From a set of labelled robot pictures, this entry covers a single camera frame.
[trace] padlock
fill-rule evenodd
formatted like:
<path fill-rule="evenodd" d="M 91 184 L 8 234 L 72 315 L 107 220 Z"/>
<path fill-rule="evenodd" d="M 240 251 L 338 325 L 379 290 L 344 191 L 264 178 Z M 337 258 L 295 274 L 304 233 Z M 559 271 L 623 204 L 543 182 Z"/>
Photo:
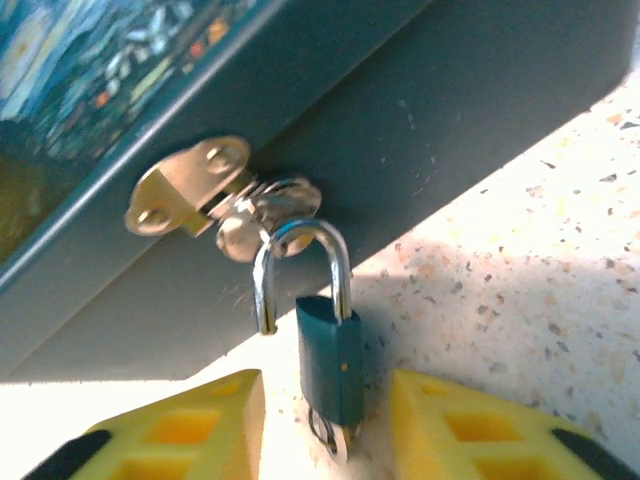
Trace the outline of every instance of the padlock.
<path fill-rule="evenodd" d="M 300 347 L 300 384 L 309 404 L 313 434 L 338 460 L 347 460 L 364 420 L 362 322 L 351 308 L 351 270 L 342 235 L 317 219 L 287 222 L 273 232 L 256 256 L 255 285 L 258 330 L 276 332 L 273 259 L 301 235 L 318 240 L 331 266 L 331 297 L 296 300 Z"/>

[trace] starry night painting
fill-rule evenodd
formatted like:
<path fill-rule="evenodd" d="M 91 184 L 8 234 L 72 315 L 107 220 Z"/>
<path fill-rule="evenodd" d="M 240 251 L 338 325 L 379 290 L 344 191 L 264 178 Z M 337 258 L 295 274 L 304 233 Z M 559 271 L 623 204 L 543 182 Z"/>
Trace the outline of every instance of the starry night painting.
<path fill-rule="evenodd" d="M 22 238 L 255 1 L 0 0 L 0 195 L 20 203 L 0 236 Z"/>

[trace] terrazzo countertop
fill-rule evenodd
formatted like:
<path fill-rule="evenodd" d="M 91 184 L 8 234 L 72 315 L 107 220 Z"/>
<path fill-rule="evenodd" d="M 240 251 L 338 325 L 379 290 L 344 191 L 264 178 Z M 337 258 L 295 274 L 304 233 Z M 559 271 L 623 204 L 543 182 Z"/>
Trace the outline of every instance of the terrazzo countertop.
<path fill-rule="evenodd" d="M 308 431 L 288 314 L 274 337 L 254 337 L 184 382 L 0 387 L 0 449 L 17 452 L 0 477 L 20 477 L 101 419 L 256 367 L 267 395 L 262 478 L 280 478 L 285 464 L 297 478 L 395 478 L 395 367 L 566 417 L 640 471 L 639 91 L 636 70 L 354 269 L 368 413 L 346 467 Z"/>

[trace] padlock shackle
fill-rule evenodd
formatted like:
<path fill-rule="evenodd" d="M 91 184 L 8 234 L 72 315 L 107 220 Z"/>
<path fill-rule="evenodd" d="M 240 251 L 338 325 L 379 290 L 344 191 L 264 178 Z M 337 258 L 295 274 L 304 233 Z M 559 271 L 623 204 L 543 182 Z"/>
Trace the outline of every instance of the padlock shackle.
<path fill-rule="evenodd" d="M 309 235 L 327 251 L 331 266 L 331 298 L 338 322 L 351 318 L 351 267 L 342 234 L 331 224 L 315 218 L 291 220 L 278 228 L 270 241 L 262 245 L 253 266 L 254 298 L 258 331 L 276 333 L 276 297 L 273 264 L 283 246 L 301 235 Z"/>

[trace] yellow plastic block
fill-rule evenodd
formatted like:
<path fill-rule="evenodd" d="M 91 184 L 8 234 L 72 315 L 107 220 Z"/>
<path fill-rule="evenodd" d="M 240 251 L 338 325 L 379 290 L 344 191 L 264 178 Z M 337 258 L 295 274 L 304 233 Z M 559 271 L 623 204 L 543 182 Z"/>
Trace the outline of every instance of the yellow plastic block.
<path fill-rule="evenodd" d="M 72 479 L 257 479 L 264 414 L 260 371 L 235 373 L 95 425 L 113 436 Z"/>
<path fill-rule="evenodd" d="M 575 425 L 456 383 L 395 370 L 393 446 L 402 480 L 597 480 L 551 430 Z"/>

